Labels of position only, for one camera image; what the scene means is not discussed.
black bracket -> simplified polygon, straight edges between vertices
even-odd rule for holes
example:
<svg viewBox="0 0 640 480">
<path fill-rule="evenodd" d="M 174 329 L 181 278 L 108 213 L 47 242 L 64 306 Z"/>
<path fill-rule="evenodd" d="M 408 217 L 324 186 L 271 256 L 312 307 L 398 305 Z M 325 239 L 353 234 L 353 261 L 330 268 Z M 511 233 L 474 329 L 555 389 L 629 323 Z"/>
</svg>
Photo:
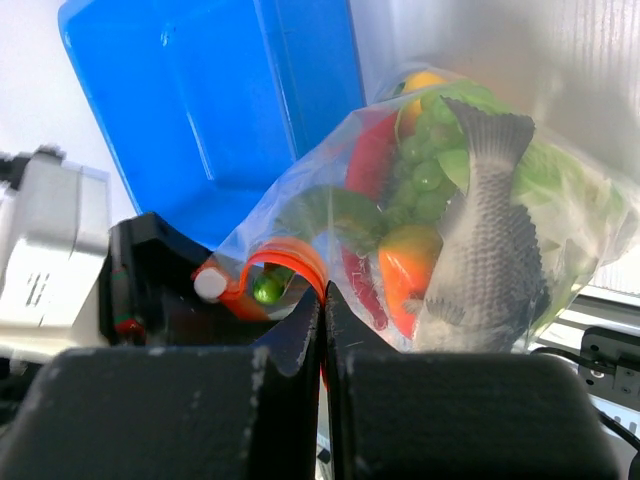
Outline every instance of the black bracket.
<svg viewBox="0 0 640 480">
<path fill-rule="evenodd" d="M 580 356 L 602 366 L 578 368 L 589 393 L 640 410 L 640 338 L 592 327 L 582 337 Z"/>
</svg>

blue container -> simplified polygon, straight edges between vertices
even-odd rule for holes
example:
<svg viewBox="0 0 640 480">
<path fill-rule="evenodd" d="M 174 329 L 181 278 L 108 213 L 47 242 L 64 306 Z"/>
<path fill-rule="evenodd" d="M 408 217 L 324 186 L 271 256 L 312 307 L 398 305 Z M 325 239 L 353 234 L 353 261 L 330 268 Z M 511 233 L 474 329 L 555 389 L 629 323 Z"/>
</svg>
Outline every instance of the blue container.
<svg viewBox="0 0 640 480">
<path fill-rule="evenodd" d="M 210 248 L 363 104 L 346 0 L 71 0 L 58 21 L 137 210 Z"/>
</svg>

clear plastic bag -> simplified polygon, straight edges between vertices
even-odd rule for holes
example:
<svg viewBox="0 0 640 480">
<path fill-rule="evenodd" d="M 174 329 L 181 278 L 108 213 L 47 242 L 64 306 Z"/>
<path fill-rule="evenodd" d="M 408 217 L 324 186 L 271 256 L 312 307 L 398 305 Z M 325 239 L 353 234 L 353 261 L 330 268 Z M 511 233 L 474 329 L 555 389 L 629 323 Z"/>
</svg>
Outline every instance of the clear plastic bag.
<svg viewBox="0 0 640 480">
<path fill-rule="evenodd" d="M 277 318 L 331 280 L 399 350 L 511 351 L 638 237 L 632 186 L 481 85 L 431 70 L 385 94 L 203 266 L 238 316 Z"/>
</svg>

grapes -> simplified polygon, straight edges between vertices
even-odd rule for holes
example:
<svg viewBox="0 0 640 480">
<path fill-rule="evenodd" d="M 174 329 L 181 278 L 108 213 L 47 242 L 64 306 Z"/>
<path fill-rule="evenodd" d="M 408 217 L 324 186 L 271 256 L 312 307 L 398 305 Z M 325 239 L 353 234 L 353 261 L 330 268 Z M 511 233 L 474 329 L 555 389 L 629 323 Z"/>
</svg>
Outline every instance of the grapes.
<svg viewBox="0 0 640 480">
<path fill-rule="evenodd" d="M 400 144 L 400 156 L 407 162 L 419 162 L 420 157 L 420 139 L 416 135 L 407 137 Z"/>
<path fill-rule="evenodd" d="M 416 218 L 424 223 L 434 223 L 447 209 L 447 201 L 448 198 L 437 190 L 423 193 L 416 203 Z"/>
<path fill-rule="evenodd" d="M 458 187 L 456 187 L 456 184 L 453 183 L 451 180 L 449 180 L 449 178 L 445 176 L 435 191 L 440 195 L 442 195 L 447 200 L 449 200 L 458 191 Z"/>
<path fill-rule="evenodd" d="M 418 200 L 418 193 L 413 188 L 411 180 L 405 180 L 400 184 L 395 195 L 391 199 L 391 205 L 396 207 L 413 208 Z"/>
<path fill-rule="evenodd" d="M 422 108 L 422 111 L 428 111 L 441 93 L 442 89 L 433 89 L 422 95 L 420 97 L 420 107 Z"/>
<path fill-rule="evenodd" d="M 404 158 L 397 158 L 393 165 L 393 175 L 397 179 L 407 178 L 413 172 L 414 165 Z"/>
<path fill-rule="evenodd" d="M 402 206 L 391 206 L 382 214 L 389 230 L 410 223 L 412 217 L 410 210 Z"/>
<path fill-rule="evenodd" d="M 433 190 L 440 185 L 444 172 L 435 160 L 422 162 L 413 171 L 413 186 L 418 192 Z"/>
<path fill-rule="evenodd" d="M 428 112 L 420 114 L 418 120 L 416 120 L 415 136 L 418 137 L 421 143 L 425 143 L 430 140 L 429 132 L 433 125 L 434 123 Z"/>
</svg>

black cable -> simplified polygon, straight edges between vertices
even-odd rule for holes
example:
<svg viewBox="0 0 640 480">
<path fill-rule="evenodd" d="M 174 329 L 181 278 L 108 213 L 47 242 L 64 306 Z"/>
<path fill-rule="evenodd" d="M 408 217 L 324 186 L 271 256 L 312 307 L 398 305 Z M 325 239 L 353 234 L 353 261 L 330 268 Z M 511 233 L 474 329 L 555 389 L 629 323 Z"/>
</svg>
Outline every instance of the black cable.
<svg viewBox="0 0 640 480">
<path fill-rule="evenodd" d="M 640 438 L 636 437 L 629 429 L 621 425 L 619 422 L 611 418 L 609 415 L 604 413 L 602 410 L 598 410 L 598 416 L 600 417 L 600 422 L 611 430 L 613 433 L 622 438 L 625 442 L 635 448 L 638 452 L 640 452 Z"/>
<path fill-rule="evenodd" d="M 607 365 L 603 365 L 598 362 L 594 362 L 592 360 L 587 360 L 580 355 L 576 355 L 575 353 L 567 352 L 566 350 L 562 350 L 561 348 L 553 348 L 553 347 L 539 347 L 531 352 L 531 354 L 546 354 L 546 355 L 555 355 L 556 357 L 561 357 L 566 360 L 569 360 L 573 363 L 580 365 L 581 367 L 588 368 L 589 370 L 593 370 L 594 372 L 604 373 L 606 375 L 615 375 L 616 367 L 609 367 Z"/>
<path fill-rule="evenodd" d="M 615 367 L 608 367 L 606 365 L 601 365 L 599 363 L 592 362 L 591 360 L 582 358 L 580 355 L 567 352 L 566 350 L 562 350 L 561 348 L 540 347 L 540 348 L 536 348 L 531 353 L 554 355 L 556 357 L 561 357 L 566 360 L 570 360 L 590 370 L 594 370 L 596 372 L 601 372 L 605 374 L 615 375 L 615 371 L 616 371 Z M 607 427 L 613 433 L 618 435 L 620 438 L 622 438 L 622 440 L 627 442 L 629 445 L 631 445 L 632 448 L 636 450 L 637 453 L 633 458 L 633 460 L 631 461 L 631 466 L 629 467 L 629 476 L 627 478 L 629 480 L 640 480 L 640 438 L 638 438 L 633 432 L 631 432 L 631 430 L 629 430 L 628 428 L 620 424 L 615 419 L 611 418 L 609 415 L 604 413 L 599 408 L 595 408 L 595 410 L 596 412 L 598 412 L 598 418 L 600 419 L 600 423 L 602 423 L 605 427 Z"/>
</svg>

